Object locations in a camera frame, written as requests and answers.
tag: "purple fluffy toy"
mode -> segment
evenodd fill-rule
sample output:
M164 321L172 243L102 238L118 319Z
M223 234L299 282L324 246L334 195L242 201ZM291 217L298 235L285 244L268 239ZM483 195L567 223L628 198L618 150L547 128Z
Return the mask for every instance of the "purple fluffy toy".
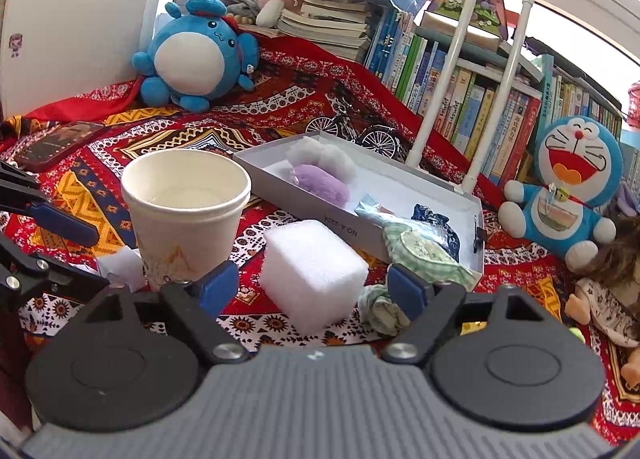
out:
M344 208L349 200L347 185L316 165L295 166L291 171L291 181L338 208Z

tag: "sticker on wall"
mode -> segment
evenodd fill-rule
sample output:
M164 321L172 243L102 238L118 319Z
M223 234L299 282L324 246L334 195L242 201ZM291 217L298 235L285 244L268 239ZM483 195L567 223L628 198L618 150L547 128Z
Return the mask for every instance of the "sticker on wall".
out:
M21 33L14 33L9 37L9 49L11 49L11 58L14 58L20 54L20 49L22 49Z

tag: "doll's hair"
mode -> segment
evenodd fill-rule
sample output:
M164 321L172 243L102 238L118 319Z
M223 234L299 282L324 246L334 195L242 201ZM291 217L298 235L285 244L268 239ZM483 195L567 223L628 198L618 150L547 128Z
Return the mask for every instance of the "doll's hair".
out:
M620 216L615 223L615 240L603 245L593 260L578 271L606 288L635 280L636 261L640 258L640 216Z

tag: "white wall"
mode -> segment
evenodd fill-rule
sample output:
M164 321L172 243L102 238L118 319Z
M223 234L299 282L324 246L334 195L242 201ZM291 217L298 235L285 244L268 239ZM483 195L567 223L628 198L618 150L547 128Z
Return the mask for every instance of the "white wall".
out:
M4 115L133 78L130 58L149 42L157 6L158 0L7 0L0 44ZM14 33L23 40L12 58Z

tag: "black round pad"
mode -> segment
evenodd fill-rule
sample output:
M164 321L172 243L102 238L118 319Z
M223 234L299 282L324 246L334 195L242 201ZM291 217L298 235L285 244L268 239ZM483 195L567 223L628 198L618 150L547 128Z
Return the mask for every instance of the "black round pad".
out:
M598 357L556 321L490 322L444 344L431 373L457 409L516 431L584 421L604 384Z
M26 390L38 416L80 431L119 431L181 406L198 384L193 352L171 336L122 322L61 331L34 357Z

